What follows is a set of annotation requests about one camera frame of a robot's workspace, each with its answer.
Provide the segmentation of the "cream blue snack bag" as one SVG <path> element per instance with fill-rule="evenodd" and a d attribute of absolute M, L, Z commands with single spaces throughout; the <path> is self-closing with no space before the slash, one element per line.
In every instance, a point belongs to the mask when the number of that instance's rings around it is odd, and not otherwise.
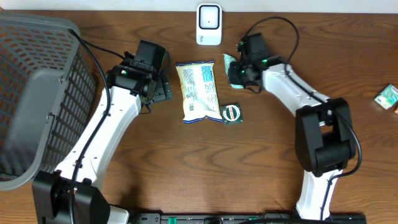
<path fill-rule="evenodd" d="M 210 119 L 222 122 L 216 92 L 214 60 L 177 63 L 183 97 L 183 122 L 190 124 Z"/>

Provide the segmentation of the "green Kleenex tissue pack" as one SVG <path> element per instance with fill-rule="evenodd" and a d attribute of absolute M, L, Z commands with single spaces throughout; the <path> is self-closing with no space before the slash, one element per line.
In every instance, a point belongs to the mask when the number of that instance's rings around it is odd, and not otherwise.
<path fill-rule="evenodd" d="M 385 110 L 388 110 L 397 103 L 397 88 L 388 84 L 388 86 L 375 97 L 374 101 Z"/>

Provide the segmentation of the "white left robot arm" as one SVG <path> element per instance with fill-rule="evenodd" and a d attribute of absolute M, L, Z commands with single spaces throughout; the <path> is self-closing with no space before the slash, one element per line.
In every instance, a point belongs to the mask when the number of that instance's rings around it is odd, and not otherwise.
<path fill-rule="evenodd" d="M 38 223 L 128 223 L 131 214 L 101 193 L 109 162 L 143 106 L 172 98 L 168 68 L 145 63 L 116 65 L 94 115 L 71 152 L 52 173 L 32 184 Z"/>

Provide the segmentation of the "mint green snack packet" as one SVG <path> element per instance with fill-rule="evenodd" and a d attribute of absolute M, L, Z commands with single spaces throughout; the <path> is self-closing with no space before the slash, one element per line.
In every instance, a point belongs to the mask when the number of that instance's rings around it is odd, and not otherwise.
<path fill-rule="evenodd" d="M 226 73 L 226 76 L 227 76 L 227 78 L 229 80 L 229 73 L 228 72 L 229 72 L 229 68 L 230 68 L 230 63 L 231 62 L 235 62 L 236 59 L 234 57 L 228 55 L 228 54 L 223 54 L 223 57 L 224 57 L 225 73 Z M 242 85 L 235 85 L 235 84 L 231 84 L 230 82 L 228 82 L 228 83 L 234 89 L 243 89 Z"/>

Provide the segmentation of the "dark green round-logo packet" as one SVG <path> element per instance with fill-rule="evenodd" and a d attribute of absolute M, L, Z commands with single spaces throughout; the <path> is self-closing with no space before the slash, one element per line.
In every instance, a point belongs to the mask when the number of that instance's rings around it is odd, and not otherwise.
<path fill-rule="evenodd" d="M 239 103 L 221 106 L 221 117 L 224 125 L 240 124 L 243 122 L 243 114 Z"/>

